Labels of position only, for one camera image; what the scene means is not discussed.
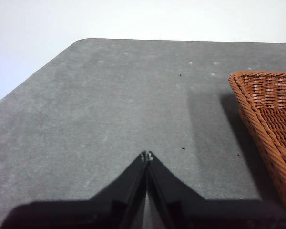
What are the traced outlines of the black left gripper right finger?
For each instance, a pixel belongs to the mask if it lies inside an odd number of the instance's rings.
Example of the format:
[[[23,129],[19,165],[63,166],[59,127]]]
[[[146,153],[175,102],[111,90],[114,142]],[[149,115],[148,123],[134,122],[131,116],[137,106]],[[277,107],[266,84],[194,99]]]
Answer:
[[[168,229],[286,229],[286,213],[259,200],[207,200],[147,153],[149,195]]]

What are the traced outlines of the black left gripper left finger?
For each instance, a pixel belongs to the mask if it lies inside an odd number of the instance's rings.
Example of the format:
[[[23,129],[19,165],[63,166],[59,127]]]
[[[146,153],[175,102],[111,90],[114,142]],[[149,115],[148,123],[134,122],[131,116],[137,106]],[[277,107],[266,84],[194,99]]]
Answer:
[[[91,199],[35,201],[15,207],[2,229],[129,229],[146,196],[146,152]]]

